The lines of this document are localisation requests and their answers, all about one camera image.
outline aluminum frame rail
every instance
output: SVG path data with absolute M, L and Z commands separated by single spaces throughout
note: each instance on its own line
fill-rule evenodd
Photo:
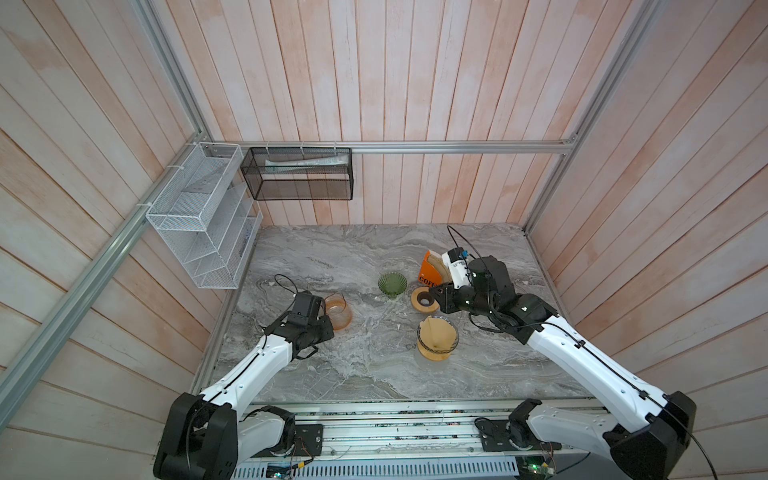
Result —
M 323 425 L 319 460 L 493 456 L 483 452 L 475 419 L 507 419 L 522 399 L 382 400 L 274 403 L 296 416 L 297 425 Z M 546 406 L 604 415 L 593 397 L 541 399 Z M 250 409 L 263 406 L 257 402 Z M 580 452 L 564 448 L 565 452 Z M 537 451 L 503 455 L 535 455 Z
M 349 148 L 353 154 L 568 154 L 568 141 L 243 141 L 250 147 Z

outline orange box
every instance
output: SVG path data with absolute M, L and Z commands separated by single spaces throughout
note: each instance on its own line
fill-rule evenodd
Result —
M 449 279 L 445 278 L 447 274 L 448 271 L 445 269 L 440 256 L 428 250 L 424 254 L 422 269 L 419 271 L 419 282 L 424 283 L 426 286 L 437 286 L 449 281 Z

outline green glass cup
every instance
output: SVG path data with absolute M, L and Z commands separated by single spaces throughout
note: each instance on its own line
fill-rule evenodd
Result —
M 406 291 L 407 286 L 408 280 L 402 273 L 384 273 L 379 277 L 379 289 L 389 298 L 396 298 L 400 293 Z

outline wooden wall panel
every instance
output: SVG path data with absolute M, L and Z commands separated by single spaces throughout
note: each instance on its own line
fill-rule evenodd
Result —
M 193 127 L 128 0 L 3 2 L 0 61 L 5 369 Z M 0 434 L 0 476 L 148 478 L 221 302 L 147 232 Z
M 482 141 L 569 137 L 642 1 L 157 3 L 219 140 Z M 363 155 L 352 201 L 266 208 L 278 225 L 523 224 L 557 159 Z
M 766 27 L 762 1 L 667 4 L 532 231 L 571 323 L 697 402 L 724 478 L 768 472 L 733 456 L 768 415 Z M 708 472 L 692 445 L 671 478 Z

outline metal rail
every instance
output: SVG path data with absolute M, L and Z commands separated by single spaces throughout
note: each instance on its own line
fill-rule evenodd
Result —
M 506 419 L 521 399 L 411 400 L 334 403 L 274 403 L 296 415 L 297 425 L 323 424 L 319 460 L 437 458 L 498 455 L 484 453 L 474 421 Z M 594 398 L 542 399 L 545 405 L 605 414 Z M 569 452 L 580 452 L 567 449 Z M 535 455 L 535 451 L 506 455 Z
M 198 131 L 205 132 L 210 139 L 210 129 L 200 112 L 200 106 L 197 104 L 197 101 L 192 94 L 192 89 L 187 83 L 187 78 L 184 77 L 184 73 L 181 71 L 181 67 L 174 55 L 174 51 L 168 43 L 167 36 L 163 30 L 163 25 L 152 5 L 152 0 L 131 0 L 131 4 L 140 20 L 144 33 L 149 37 L 157 56 L 163 64 L 165 71 L 168 73 L 171 83 L 173 83 L 176 92 L 179 94 L 181 104 L 192 122 L 192 125 Z
M 228 290 L 227 295 L 224 297 L 224 302 L 221 305 L 221 311 L 216 318 L 216 326 L 214 331 L 210 333 L 208 337 L 208 343 L 203 351 L 203 358 L 200 360 L 200 365 L 197 366 L 194 378 L 192 378 L 192 385 L 189 392 L 192 395 L 197 395 L 203 389 L 210 386 L 211 380 L 214 377 L 214 369 L 216 368 L 216 362 L 219 359 L 221 353 L 221 345 L 224 341 L 224 336 L 227 334 L 227 330 L 230 328 L 230 322 L 232 321 L 232 312 L 237 305 L 237 298 L 240 296 L 240 289 Z
M 250 147 L 339 147 L 354 154 L 568 154 L 566 141 L 244 141 Z
M 190 144 L 176 155 L 172 164 L 181 163 L 193 148 L 191 143 L 199 141 L 204 135 L 198 133 L 191 137 Z M 0 431 L 11 421 L 45 370 L 67 343 L 83 316 L 141 238 L 148 225 L 149 205 L 173 177 L 174 172 L 175 169 L 166 168 L 150 192 L 134 207 L 110 242 L 101 249 L 72 288 L 56 303 L 0 377 Z
M 581 144 L 584 143 L 584 139 L 589 136 L 592 128 L 594 128 L 601 114 L 605 111 L 605 107 L 611 99 L 611 95 L 616 90 L 616 87 L 624 74 L 627 72 L 642 41 L 647 37 L 648 31 L 653 26 L 653 23 L 656 21 L 661 11 L 664 10 L 663 7 L 666 4 L 667 0 L 646 0 L 641 7 L 629 32 L 622 41 L 616 57 L 611 62 L 611 66 L 603 77 L 594 99 L 590 102 L 587 112 L 576 127 L 574 135 L 571 137 L 571 140 L 574 142 L 574 147 L 571 151 L 566 153 L 565 157 L 562 158 L 554 168 L 552 175 L 549 177 L 549 180 L 547 180 L 547 184 L 541 191 L 541 195 L 539 195 L 536 200 L 536 204 L 531 210 L 531 216 L 523 226 L 523 230 L 526 233 L 530 233 L 536 228 L 536 223 L 544 213 L 544 209 L 547 207 L 549 200 L 554 195 L 554 191 L 565 176 L 565 172 L 568 171 L 568 168 L 571 166 L 571 162 L 578 154 Z

